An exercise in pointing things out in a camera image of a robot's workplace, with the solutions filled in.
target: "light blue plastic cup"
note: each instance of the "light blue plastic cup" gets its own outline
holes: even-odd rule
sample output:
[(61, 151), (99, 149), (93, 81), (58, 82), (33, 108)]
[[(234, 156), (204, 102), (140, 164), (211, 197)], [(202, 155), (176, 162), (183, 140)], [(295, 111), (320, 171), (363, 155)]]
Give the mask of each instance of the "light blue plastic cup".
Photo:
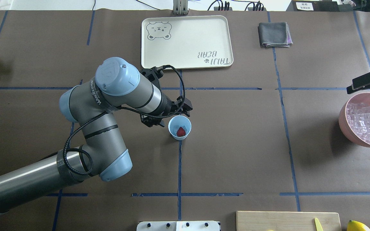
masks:
[[(182, 127), (185, 130), (185, 136), (176, 136), (176, 132), (179, 130), (179, 128)], [(183, 140), (185, 139), (188, 134), (191, 132), (191, 121), (183, 115), (177, 115), (172, 117), (171, 120), (169, 120), (168, 123), (168, 130), (169, 133), (172, 135), (173, 138), (176, 140)]]

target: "blue joint cap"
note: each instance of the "blue joint cap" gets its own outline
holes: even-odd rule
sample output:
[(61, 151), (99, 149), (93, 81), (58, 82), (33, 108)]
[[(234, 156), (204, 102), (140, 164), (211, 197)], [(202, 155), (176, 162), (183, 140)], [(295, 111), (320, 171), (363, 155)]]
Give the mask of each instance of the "blue joint cap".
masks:
[(110, 164), (100, 177), (103, 181), (115, 180), (118, 177), (125, 175), (132, 168), (131, 157), (129, 156), (128, 149), (125, 150), (112, 164)]
[(76, 119), (71, 114), (71, 109), (69, 108), (69, 98), (71, 97), (71, 93), (74, 88), (78, 87), (79, 85), (69, 89), (59, 98), (59, 109), (61, 113), (65, 116), (65, 118), (71, 122), (76, 123)]
[(138, 69), (120, 57), (111, 57), (95, 73), (95, 83), (107, 95), (122, 96), (132, 92), (139, 84)]

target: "pink bowl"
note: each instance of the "pink bowl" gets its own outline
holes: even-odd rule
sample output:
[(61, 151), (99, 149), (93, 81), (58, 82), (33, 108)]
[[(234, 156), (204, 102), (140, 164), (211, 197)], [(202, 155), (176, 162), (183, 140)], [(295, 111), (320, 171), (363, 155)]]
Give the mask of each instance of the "pink bowl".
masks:
[(339, 113), (339, 127), (342, 130), (343, 134), (348, 138), (350, 141), (364, 147), (370, 148), (370, 143), (365, 142), (363, 139), (359, 138), (356, 133), (351, 129), (346, 120), (346, 107), (349, 103), (352, 104), (360, 104), (365, 103), (370, 106), (370, 92), (363, 92), (357, 95), (354, 95), (352, 98), (345, 103)]

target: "yellow knife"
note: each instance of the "yellow knife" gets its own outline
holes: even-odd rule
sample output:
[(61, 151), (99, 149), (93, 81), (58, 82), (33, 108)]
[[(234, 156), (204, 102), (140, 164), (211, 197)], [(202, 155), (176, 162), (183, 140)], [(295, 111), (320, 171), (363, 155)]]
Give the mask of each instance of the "yellow knife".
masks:
[(315, 218), (315, 227), (316, 227), (316, 231), (323, 231), (322, 225), (319, 222), (318, 218)]

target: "folded towel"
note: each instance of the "folded towel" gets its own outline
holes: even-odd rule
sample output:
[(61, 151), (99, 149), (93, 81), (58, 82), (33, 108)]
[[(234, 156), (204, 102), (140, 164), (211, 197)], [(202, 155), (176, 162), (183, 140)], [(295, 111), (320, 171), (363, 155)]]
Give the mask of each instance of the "folded towel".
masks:
[(258, 26), (260, 43), (264, 47), (289, 47), (291, 33), (286, 22), (261, 22)]

